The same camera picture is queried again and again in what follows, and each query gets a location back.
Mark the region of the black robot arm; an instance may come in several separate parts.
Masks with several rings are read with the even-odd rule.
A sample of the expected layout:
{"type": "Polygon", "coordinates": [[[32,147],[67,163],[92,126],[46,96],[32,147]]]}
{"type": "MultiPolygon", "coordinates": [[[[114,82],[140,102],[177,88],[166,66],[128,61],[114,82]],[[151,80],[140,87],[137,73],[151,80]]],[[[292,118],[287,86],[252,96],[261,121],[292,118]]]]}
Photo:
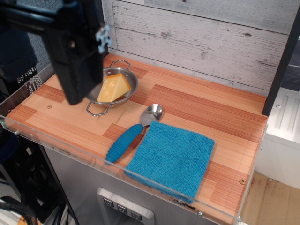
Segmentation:
{"type": "Polygon", "coordinates": [[[12,82],[37,64],[28,34],[41,37],[67,101],[78,104],[103,79],[107,27],[98,0],[65,0],[57,11],[0,3],[0,75],[12,82]]]}

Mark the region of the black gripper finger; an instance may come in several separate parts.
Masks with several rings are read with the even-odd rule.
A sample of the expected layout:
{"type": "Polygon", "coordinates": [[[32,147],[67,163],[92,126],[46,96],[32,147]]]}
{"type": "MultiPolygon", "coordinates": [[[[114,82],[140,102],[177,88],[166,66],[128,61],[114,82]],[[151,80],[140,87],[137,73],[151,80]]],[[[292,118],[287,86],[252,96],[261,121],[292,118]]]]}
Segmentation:
{"type": "Polygon", "coordinates": [[[78,104],[103,80],[103,56],[96,33],[103,22],[99,0],[66,0],[44,44],[71,105],[78,104]]]}

